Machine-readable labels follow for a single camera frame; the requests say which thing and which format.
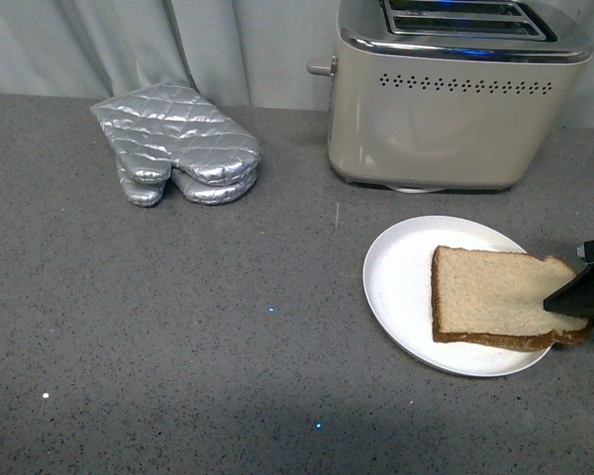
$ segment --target bread slice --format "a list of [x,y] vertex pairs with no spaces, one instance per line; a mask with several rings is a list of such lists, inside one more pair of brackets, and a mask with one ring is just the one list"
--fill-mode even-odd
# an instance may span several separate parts
[[575,272],[557,257],[439,246],[432,261],[434,341],[539,350],[589,337],[587,319],[544,310]]

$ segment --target stainless steel toaster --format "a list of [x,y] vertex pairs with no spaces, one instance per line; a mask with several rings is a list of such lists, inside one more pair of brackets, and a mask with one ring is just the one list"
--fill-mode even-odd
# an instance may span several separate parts
[[411,189],[517,182],[592,54],[532,1],[342,0],[328,150],[347,181]]

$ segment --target plate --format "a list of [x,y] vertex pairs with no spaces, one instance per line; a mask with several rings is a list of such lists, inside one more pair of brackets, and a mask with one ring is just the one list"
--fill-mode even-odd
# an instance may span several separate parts
[[525,252],[504,235],[461,218],[426,216],[381,234],[363,264],[363,287],[385,331],[407,352],[440,370],[476,377],[506,376],[541,360],[541,351],[515,351],[432,337],[431,262],[438,245]]

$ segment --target silver oven mitt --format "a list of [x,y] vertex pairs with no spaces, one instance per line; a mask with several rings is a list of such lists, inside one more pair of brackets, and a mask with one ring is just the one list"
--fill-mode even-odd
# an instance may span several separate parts
[[156,204],[170,177],[187,199],[206,205],[234,201],[255,182],[257,139],[182,81],[113,97],[91,111],[136,205]]

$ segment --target toaster slot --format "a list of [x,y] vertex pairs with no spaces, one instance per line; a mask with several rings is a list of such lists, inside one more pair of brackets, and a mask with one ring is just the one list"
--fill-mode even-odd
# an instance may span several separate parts
[[535,15],[518,2],[385,0],[390,30],[398,35],[442,35],[546,41]]

